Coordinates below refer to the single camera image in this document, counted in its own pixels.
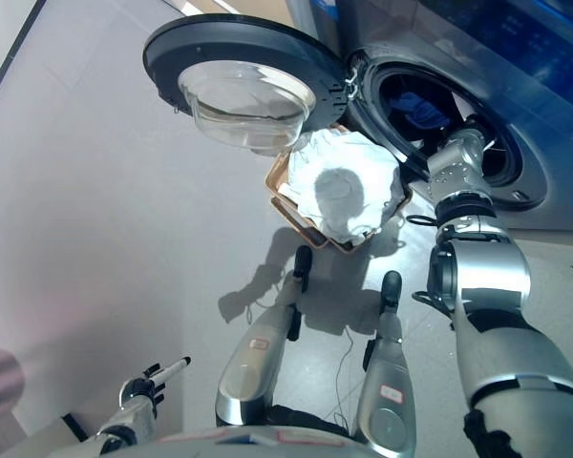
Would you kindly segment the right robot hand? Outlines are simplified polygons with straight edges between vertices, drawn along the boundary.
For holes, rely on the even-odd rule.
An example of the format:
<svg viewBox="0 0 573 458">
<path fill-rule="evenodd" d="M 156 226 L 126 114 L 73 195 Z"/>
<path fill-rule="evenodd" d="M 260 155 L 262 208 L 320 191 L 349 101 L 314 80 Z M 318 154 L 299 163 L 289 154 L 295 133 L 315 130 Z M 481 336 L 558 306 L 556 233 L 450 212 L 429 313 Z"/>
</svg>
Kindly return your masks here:
<svg viewBox="0 0 573 458">
<path fill-rule="evenodd" d="M 448 100 L 448 117 L 450 124 L 446 137 L 454 137 L 457 132 L 463 130 L 476 130 L 482 137 L 490 139 L 487 127 L 482 123 L 483 119 L 478 115 L 476 107 L 464 96 L 452 92 Z"/>
</svg>

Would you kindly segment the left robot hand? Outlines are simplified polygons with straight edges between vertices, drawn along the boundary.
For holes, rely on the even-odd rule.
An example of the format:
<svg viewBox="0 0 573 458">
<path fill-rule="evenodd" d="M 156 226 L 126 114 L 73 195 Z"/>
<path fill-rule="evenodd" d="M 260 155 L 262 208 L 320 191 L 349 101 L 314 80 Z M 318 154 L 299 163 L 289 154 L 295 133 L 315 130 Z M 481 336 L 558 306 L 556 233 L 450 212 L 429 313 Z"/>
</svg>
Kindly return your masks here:
<svg viewBox="0 0 573 458">
<path fill-rule="evenodd" d="M 153 415 L 157 417 L 157 406 L 164 400 L 162 391 L 166 383 L 188 367 L 191 361 L 190 356 L 184 356 L 168 366 L 155 363 L 147 367 L 140 376 L 123 384 L 118 394 L 119 407 L 124 409 L 127 403 L 141 396 L 151 403 Z"/>
</svg>

